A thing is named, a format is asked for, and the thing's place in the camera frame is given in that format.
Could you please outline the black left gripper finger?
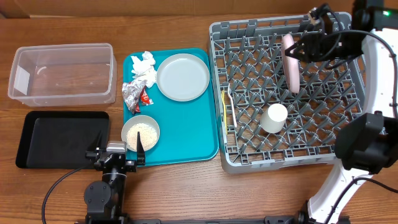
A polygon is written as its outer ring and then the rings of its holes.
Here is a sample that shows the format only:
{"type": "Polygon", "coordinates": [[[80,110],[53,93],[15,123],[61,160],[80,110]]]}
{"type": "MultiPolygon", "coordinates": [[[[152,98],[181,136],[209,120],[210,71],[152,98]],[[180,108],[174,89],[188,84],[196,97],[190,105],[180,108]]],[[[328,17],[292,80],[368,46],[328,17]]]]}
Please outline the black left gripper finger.
{"type": "Polygon", "coordinates": [[[102,132],[99,131],[97,135],[95,136],[94,140],[90,143],[90,145],[87,148],[88,152],[93,152],[95,151],[98,147],[100,147],[101,144],[101,138],[102,138],[102,132]]]}
{"type": "Polygon", "coordinates": [[[141,143],[140,132],[137,133],[136,151],[137,151],[137,160],[144,161],[146,157],[145,157],[145,150],[141,143]]]}

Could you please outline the white rice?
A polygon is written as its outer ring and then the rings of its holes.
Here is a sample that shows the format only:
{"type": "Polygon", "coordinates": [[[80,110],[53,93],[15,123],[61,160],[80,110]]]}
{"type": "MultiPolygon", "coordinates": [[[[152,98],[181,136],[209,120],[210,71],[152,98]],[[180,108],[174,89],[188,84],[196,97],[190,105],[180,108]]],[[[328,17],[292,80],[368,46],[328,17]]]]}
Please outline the white rice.
{"type": "Polygon", "coordinates": [[[140,141],[145,151],[153,148],[158,140],[157,132],[148,124],[137,123],[133,125],[126,134],[127,147],[136,151],[137,149],[137,134],[140,134],[140,141]]]}

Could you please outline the pink plate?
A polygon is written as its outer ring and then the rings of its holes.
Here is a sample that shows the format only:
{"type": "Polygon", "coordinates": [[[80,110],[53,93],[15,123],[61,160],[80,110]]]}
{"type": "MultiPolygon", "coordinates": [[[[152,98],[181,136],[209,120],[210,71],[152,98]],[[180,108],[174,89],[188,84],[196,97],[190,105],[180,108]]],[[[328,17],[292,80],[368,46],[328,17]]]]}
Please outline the pink plate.
{"type": "Polygon", "coordinates": [[[283,36],[281,42],[281,54],[288,89],[292,93],[298,93],[300,91],[299,61],[296,58],[289,57],[285,53],[285,51],[293,44],[294,40],[291,34],[283,36]]]}

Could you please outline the grey bowl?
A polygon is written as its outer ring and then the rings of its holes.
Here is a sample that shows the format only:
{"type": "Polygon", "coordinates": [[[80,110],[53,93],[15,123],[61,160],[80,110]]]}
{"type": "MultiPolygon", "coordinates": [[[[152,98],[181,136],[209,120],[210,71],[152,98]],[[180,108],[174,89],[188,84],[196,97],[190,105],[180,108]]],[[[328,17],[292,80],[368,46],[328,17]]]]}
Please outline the grey bowl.
{"type": "Polygon", "coordinates": [[[160,138],[160,128],[159,128],[159,125],[157,124],[156,120],[153,119],[153,118],[150,117],[150,116],[146,116],[146,115],[137,115],[137,116],[134,116],[134,117],[132,117],[131,119],[129,119],[129,120],[124,124],[124,126],[123,126],[123,128],[122,128],[122,131],[121,131],[121,139],[122,139],[122,141],[124,141],[124,142],[127,143],[126,134],[127,134],[128,130],[129,130],[133,125],[135,125],[135,124],[137,124],[137,123],[145,123],[145,124],[148,124],[149,126],[152,126],[152,127],[156,130],[156,132],[157,132],[157,137],[158,137],[158,140],[159,140],[159,138],[160,138]]]}

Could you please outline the yellow plastic spoon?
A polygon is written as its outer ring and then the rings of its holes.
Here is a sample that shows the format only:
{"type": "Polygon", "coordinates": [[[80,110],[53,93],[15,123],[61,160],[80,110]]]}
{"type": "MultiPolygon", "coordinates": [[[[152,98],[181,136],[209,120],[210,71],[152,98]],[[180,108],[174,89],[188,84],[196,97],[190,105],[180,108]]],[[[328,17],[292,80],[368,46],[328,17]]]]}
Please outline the yellow plastic spoon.
{"type": "Polygon", "coordinates": [[[224,130],[225,130],[225,133],[227,134],[228,133],[228,125],[227,125],[227,120],[226,120],[227,113],[226,113],[225,91],[224,90],[221,91],[221,103],[223,105],[222,117],[223,117],[224,130]]]}

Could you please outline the light grey plate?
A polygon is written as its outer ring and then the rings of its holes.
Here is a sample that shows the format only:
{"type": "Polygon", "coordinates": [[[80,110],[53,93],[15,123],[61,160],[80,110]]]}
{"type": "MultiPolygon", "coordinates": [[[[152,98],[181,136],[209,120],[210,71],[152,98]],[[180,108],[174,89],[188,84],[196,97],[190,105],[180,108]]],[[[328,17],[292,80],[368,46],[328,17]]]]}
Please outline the light grey plate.
{"type": "Polygon", "coordinates": [[[160,92],[174,101],[191,101],[200,97],[210,82],[205,62],[192,54],[167,57],[158,67],[156,83],[160,92]]]}

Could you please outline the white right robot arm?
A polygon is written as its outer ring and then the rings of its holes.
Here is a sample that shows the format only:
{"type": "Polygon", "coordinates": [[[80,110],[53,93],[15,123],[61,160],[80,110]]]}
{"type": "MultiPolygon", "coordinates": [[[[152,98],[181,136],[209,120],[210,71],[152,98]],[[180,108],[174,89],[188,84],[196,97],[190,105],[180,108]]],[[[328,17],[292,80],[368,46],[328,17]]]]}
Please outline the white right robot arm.
{"type": "Polygon", "coordinates": [[[397,11],[382,1],[355,1],[350,29],[342,28],[328,4],[311,9],[308,18],[320,32],[282,39],[289,90],[299,92],[299,62],[331,60],[339,67],[363,56],[366,92],[362,115],[337,135],[336,164],[295,222],[348,223],[340,213],[351,197],[397,160],[397,11]]]}

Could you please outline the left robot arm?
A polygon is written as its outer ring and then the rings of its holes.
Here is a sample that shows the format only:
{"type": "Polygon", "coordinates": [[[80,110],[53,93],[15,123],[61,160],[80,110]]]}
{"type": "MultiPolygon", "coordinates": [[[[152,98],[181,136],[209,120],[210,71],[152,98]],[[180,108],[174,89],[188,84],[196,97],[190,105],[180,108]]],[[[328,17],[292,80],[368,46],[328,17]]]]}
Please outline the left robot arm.
{"type": "Polygon", "coordinates": [[[126,158],[126,142],[109,142],[106,148],[100,148],[101,137],[98,133],[85,152],[91,166],[103,173],[101,180],[92,182],[85,189],[85,223],[132,223],[130,216],[123,212],[124,193],[126,174],[136,172],[137,166],[146,163],[141,137],[137,137],[136,160],[126,158]]]}

